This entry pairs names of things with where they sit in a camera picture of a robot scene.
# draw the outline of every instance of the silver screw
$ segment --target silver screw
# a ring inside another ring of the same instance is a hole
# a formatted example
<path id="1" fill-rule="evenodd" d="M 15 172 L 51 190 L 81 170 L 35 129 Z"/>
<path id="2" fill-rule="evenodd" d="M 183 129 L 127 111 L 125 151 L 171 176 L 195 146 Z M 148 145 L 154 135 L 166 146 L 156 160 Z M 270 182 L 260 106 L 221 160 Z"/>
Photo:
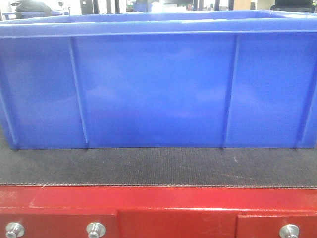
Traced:
<path id="1" fill-rule="evenodd" d="M 293 224 L 288 224 L 279 230 L 281 238 L 298 238 L 299 227 Z"/>
<path id="2" fill-rule="evenodd" d="M 87 226 L 88 238 L 100 238 L 106 233 L 106 228 L 103 224 L 92 222 Z"/>
<path id="3" fill-rule="evenodd" d="M 16 222 L 11 222 L 5 227 L 6 238 L 17 238 L 24 235 L 24 227 Z"/>

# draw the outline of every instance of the black chair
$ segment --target black chair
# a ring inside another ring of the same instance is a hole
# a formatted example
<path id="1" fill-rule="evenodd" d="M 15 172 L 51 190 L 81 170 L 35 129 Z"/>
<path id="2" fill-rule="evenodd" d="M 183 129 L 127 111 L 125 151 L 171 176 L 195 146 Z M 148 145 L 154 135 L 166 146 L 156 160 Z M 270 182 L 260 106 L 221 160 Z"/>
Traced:
<path id="1" fill-rule="evenodd" d="M 313 0 L 275 0 L 271 11 L 315 12 Z"/>

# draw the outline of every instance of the blue plastic crate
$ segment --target blue plastic crate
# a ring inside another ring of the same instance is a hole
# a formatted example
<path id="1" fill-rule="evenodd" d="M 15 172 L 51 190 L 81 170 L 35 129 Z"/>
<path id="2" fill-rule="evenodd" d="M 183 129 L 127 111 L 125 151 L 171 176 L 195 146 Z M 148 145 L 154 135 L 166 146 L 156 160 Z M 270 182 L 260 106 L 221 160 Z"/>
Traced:
<path id="1" fill-rule="evenodd" d="M 315 14 L 0 24 L 0 118 L 12 148 L 314 147 L 316 82 Z"/>

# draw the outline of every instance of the black rubber mat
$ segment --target black rubber mat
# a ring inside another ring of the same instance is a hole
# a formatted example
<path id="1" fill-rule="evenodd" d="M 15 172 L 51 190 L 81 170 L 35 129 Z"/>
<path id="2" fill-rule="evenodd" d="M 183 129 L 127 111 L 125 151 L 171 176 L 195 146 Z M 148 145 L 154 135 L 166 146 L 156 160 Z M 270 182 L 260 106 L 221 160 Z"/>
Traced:
<path id="1" fill-rule="evenodd" d="M 317 149 L 13 151 L 1 133 L 0 185 L 317 188 Z"/>

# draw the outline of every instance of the metal bolt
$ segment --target metal bolt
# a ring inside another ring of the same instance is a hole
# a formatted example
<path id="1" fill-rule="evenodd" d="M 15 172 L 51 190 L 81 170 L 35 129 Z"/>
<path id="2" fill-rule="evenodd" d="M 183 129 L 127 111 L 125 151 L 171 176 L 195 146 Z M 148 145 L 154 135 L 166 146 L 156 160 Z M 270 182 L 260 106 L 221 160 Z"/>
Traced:
<path id="1" fill-rule="evenodd" d="M 279 230 L 281 238 L 298 238 L 299 227 L 293 224 L 288 224 Z"/>
<path id="2" fill-rule="evenodd" d="M 87 226 L 88 238 L 99 238 L 106 233 L 106 228 L 103 224 L 92 222 Z"/>
<path id="3" fill-rule="evenodd" d="M 16 222 L 11 222 L 5 227 L 6 238 L 17 238 L 24 235 L 24 227 Z"/>

